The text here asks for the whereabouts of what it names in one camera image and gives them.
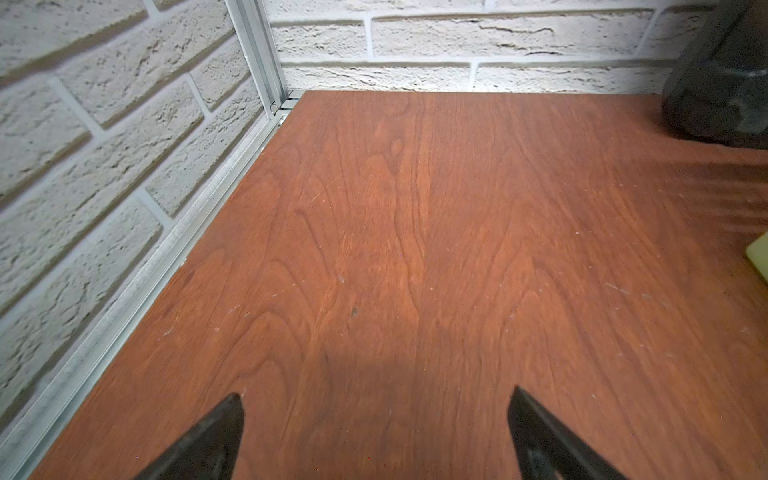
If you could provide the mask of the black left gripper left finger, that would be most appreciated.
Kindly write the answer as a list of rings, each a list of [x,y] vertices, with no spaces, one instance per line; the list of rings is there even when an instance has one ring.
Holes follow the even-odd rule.
[[[240,395],[227,395],[135,479],[231,479],[244,419]]]

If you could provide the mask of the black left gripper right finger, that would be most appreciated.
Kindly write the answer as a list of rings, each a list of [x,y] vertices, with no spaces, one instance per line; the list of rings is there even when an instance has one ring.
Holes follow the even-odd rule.
[[[510,398],[507,421],[524,479],[625,477],[520,386]]]

